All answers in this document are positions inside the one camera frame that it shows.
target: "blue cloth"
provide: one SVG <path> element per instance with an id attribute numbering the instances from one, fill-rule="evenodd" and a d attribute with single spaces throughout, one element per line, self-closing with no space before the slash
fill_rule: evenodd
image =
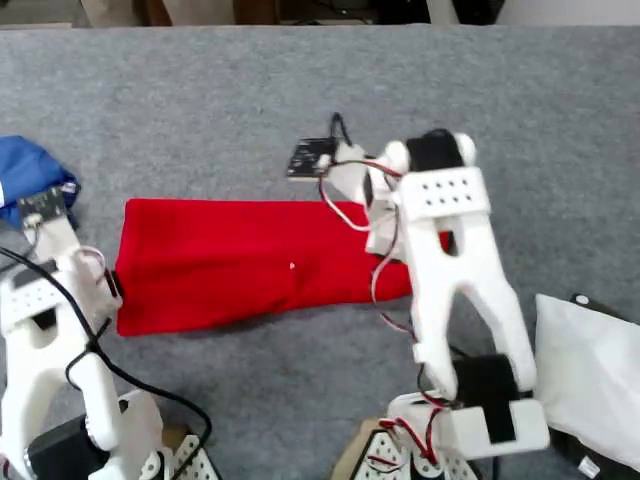
<path id="1" fill-rule="evenodd" d="M 39 145 L 20 136 L 0 137 L 0 218 L 21 230 L 16 202 L 54 186 L 62 188 L 70 209 L 80 193 L 76 177 Z"/>

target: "gray felt surface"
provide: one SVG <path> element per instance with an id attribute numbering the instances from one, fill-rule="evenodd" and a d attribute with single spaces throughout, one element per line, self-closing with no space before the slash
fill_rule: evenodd
<path id="1" fill-rule="evenodd" d="M 638 28 L 6 32 L 0 133 L 41 143 L 79 174 L 79 235 L 113 261 L 132 196 L 315 199 L 283 169 L 334 110 L 371 153 L 435 126 L 465 131 L 530 333 L 536 292 L 581 291 L 637 319 L 639 45 Z M 6 229 L 0 238 L 19 246 Z M 491 348 L 464 303 L 452 323 L 462 348 Z M 205 406 L 227 479 L 327 478 L 360 421 L 415 388 L 407 339 L 366 306 L 104 344 L 132 373 Z M 190 419 L 161 406 L 168 422 Z M 78 409 L 64 392 L 51 421 Z M 547 451 L 506 458 L 503 478 L 581 477 Z"/>

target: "white bag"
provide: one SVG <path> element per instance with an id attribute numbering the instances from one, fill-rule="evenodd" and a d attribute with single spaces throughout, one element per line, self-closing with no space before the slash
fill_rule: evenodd
<path id="1" fill-rule="evenodd" d="M 536 296 L 535 397 L 550 427 L 640 471 L 640 326 Z"/>

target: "red towel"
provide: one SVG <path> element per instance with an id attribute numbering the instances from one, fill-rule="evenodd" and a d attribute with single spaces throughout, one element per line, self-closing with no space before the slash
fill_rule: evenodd
<path id="1" fill-rule="evenodd" d="M 362 207 L 340 203 L 354 221 Z M 116 272 L 124 289 L 121 335 L 217 327 L 270 312 L 370 302 L 367 234 L 321 202 L 133 199 Z M 377 295 L 411 293 L 392 262 Z"/>

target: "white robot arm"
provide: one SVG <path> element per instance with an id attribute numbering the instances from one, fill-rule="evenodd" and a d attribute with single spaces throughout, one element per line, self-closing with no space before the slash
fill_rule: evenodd
<path id="1" fill-rule="evenodd" d="M 117 367 L 97 344 L 122 303 L 104 257 L 80 245 L 58 189 L 25 202 L 25 234 L 38 260 L 0 282 L 7 358 L 0 452 L 29 480 L 169 480 L 182 473 L 174 469 L 196 452 L 183 448 L 174 464 L 171 450 L 162 446 L 163 422 L 153 397 L 142 390 L 118 397 L 112 375 Z M 24 265 L 24 259 L 14 260 Z M 81 392 L 86 414 L 43 432 L 51 402 L 66 383 Z M 200 451 L 197 458 L 204 469 L 199 471 L 206 471 L 202 477 L 217 479 L 206 454 Z M 195 472 L 195 466 L 188 468 L 181 478 Z"/>
<path id="2" fill-rule="evenodd" d="M 361 203 L 369 219 L 368 228 L 362 228 L 369 232 L 366 250 L 408 265 L 414 358 L 443 397 L 437 405 L 424 402 L 421 394 L 398 397 L 388 416 L 413 432 L 429 427 L 436 450 L 463 459 L 546 448 L 543 410 L 530 398 L 535 361 L 518 298 L 498 255 L 473 141 L 465 134 L 434 130 L 390 142 L 373 158 L 345 137 L 347 141 L 336 142 L 332 156 L 318 161 L 321 192 L 326 180 Z M 290 177 L 304 167 L 301 159 L 294 155 Z M 443 250 L 441 232 L 452 234 L 454 251 Z M 452 360 L 447 327 L 458 292 L 487 323 L 495 355 Z M 409 451 L 415 447 L 406 431 L 400 438 Z"/>

